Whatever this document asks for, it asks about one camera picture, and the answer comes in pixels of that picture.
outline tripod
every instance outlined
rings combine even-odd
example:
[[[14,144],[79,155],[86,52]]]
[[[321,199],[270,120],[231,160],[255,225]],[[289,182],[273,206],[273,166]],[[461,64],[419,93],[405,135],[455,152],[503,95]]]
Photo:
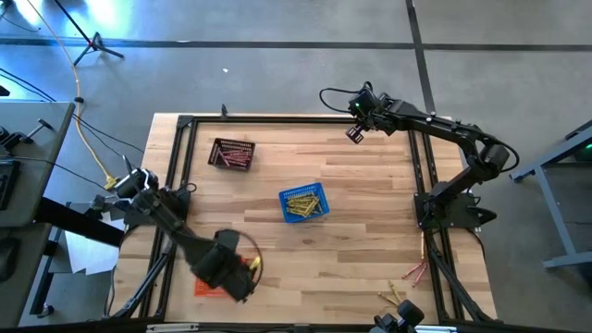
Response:
[[[113,56],[117,56],[120,58],[123,58],[123,55],[120,53],[117,53],[113,50],[109,50],[108,48],[106,48],[103,45],[103,39],[101,38],[101,34],[99,34],[99,32],[95,32],[94,36],[92,37],[92,40],[89,39],[89,37],[84,33],[84,31],[82,31],[82,29],[80,28],[80,26],[76,23],[76,21],[74,20],[74,18],[72,18],[70,16],[70,14],[66,11],[66,9],[62,6],[62,4],[59,3],[58,0],[54,0],[55,3],[57,4],[57,6],[59,6],[60,9],[62,9],[62,11],[64,12],[64,14],[66,14],[66,16],[68,17],[68,19],[70,20],[70,22],[72,22],[72,24],[74,25],[74,27],[76,27],[76,30],[78,32],[80,32],[80,34],[82,35],[82,37],[84,37],[84,39],[86,40],[86,48],[84,49],[84,51],[82,51],[82,53],[76,58],[76,60],[74,61],[74,66],[78,65],[78,63],[80,62],[80,60],[89,53],[89,50],[92,48],[93,51],[103,51],[103,52],[107,52],[110,55]]]

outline gray metal stand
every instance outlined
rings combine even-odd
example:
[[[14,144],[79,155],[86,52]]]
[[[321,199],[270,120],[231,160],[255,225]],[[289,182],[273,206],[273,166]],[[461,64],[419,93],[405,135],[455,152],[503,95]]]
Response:
[[[564,216],[560,210],[561,202],[557,200],[556,195],[553,193],[553,189],[549,184],[548,174],[548,171],[551,169],[563,168],[568,170],[568,173],[565,173],[564,175],[573,176],[574,173],[576,173],[577,168],[581,168],[582,166],[588,166],[588,164],[586,163],[558,162],[560,162],[565,157],[573,155],[575,152],[585,148],[587,145],[592,143],[592,126],[589,126],[587,129],[581,130],[576,135],[568,135],[567,138],[569,138],[569,140],[560,144],[552,152],[545,154],[536,162],[533,162],[521,168],[520,170],[510,174],[510,178],[514,182],[520,182],[522,179],[529,175],[536,175],[541,190],[543,191],[543,195],[545,196],[547,206],[549,207],[549,210],[551,212],[551,216],[553,217],[553,221],[555,222],[555,227],[557,227],[557,230],[561,237],[563,247],[567,252],[567,254],[564,256],[555,257],[543,262],[543,266],[546,268],[592,263],[591,251],[579,253],[574,247],[572,237],[570,236],[569,230],[565,224],[566,221],[564,220]],[[573,196],[580,195],[580,193],[578,193],[577,187],[578,186],[574,187],[572,190]]]

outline orange object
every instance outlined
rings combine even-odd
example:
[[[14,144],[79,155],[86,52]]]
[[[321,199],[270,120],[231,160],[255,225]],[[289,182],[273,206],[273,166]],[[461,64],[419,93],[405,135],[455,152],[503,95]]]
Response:
[[[214,298],[226,298],[229,297],[228,294],[222,289],[218,287],[216,289],[211,289],[205,282],[201,281],[199,278],[195,280],[195,296],[201,297],[214,297]]]

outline butcher block tabletop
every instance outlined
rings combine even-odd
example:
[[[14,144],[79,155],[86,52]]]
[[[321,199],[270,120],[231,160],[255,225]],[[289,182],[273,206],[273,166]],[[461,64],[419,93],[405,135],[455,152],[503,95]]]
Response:
[[[161,186],[178,115],[154,115],[142,161],[143,167],[159,177]],[[349,126],[199,124],[189,176],[196,191],[191,195],[187,224],[208,238],[221,228],[248,233],[262,249],[264,272],[246,303],[196,296],[196,277],[178,251],[166,321],[372,324],[374,315],[396,314],[392,304],[377,296],[379,292],[392,296],[392,280],[401,299],[423,310],[422,324],[436,324],[429,270],[416,287],[412,287],[413,278],[401,278],[420,262],[422,244],[413,209],[416,185],[408,133],[395,132],[389,137],[368,132],[360,144],[354,144],[345,136]],[[186,133],[181,145],[176,186],[188,137]],[[209,166],[215,138],[255,142],[251,170]],[[417,138],[427,179],[421,136]],[[432,146],[440,180],[451,179],[462,170],[454,143],[432,138]],[[278,193],[314,182],[323,184],[330,213],[295,224],[284,222]],[[112,313],[145,276],[153,238],[154,227],[140,227],[123,243]],[[479,243],[463,229],[450,229],[450,241],[459,280],[483,311],[496,317]],[[243,244],[239,251],[254,255]],[[160,281],[154,287],[153,309]],[[451,314],[448,283],[443,283],[443,289]]]

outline desk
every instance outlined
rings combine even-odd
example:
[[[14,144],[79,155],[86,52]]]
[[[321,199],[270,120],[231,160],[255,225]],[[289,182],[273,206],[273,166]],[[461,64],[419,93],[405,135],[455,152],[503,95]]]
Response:
[[[73,111],[74,104],[69,103],[0,103],[0,125],[10,132],[29,132],[38,125],[38,118],[47,121],[54,131],[40,130],[33,136],[34,143],[19,144],[13,153],[55,162]],[[31,221],[52,167],[44,162],[23,161],[10,204],[0,212],[0,237],[8,233],[6,227],[22,227],[13,228],[10,233],[20,239],[20,248],[15,273],[0,283],[0,294],[6,301],[0,302],[0,327],[15,327],[19,323],[45,249],[51,225]]]
[[[161,185],[177,116],[154,115],[142,162]],[[264,251],[264,278],[245,304],[195,297],[195,277],[182,253],[177,253],[166,321],[370,324],[374,315],[396,313],[376,296],[379,291],[389,292],[387,281],[394,279],[400,296],[424,311],[424,323],[437,322],[429,275],[416,288],[412,281],[401,280],[420,259],[407,133],[391,137],[365,133],[364,141],[355,145],[345,137],[348,127],[199,124],[189,177],[197,191],[191,197],[188,224],[205,237],[212,237],[219,228],[251,234]],[[251,171],[208,166],[216,137],[256,142]],[[433,148],[439,177],[451,179],[462,168],[458,148],[437,139]],[[284,223],[278,192],[315,181],[323,183],[331,212],[301,224]],[[124,242],[114,309],[124,304],[144,277],[153,235],[154,228],[143,227]],[[450,238],[460,281],[495,317],[478,243],[465,230],[452,229]],[[449,291],[444,291],[450,298]],[[153,295],[154,305],[158,292]],[[447,309],[451,312],[450,300]]]

